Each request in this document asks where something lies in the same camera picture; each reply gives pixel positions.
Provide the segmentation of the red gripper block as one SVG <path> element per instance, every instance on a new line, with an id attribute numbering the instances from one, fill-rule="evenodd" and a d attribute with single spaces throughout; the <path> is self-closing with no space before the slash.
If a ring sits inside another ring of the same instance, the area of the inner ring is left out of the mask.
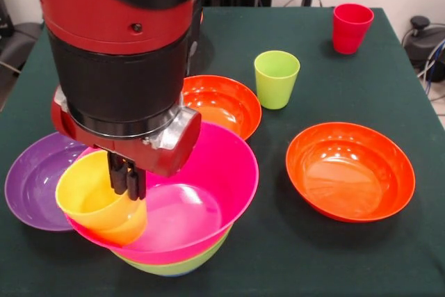
<path id="1" fill-rule="evenodd" d="M 201 115 L 185 106 L 183 97 L 179 98 L 179 113 L 165 129 L 141 138 L 104 138 L 82 129 L 68 113 L 65 97 L 52 99 L 51 119 L 63 135 L 88 147 L 108 151 L 111 187 L 118 195 L 128 190 L 133 201 L 145 199 L 146 171 L 169 177 L 184 166 L 201 128 Z"/>

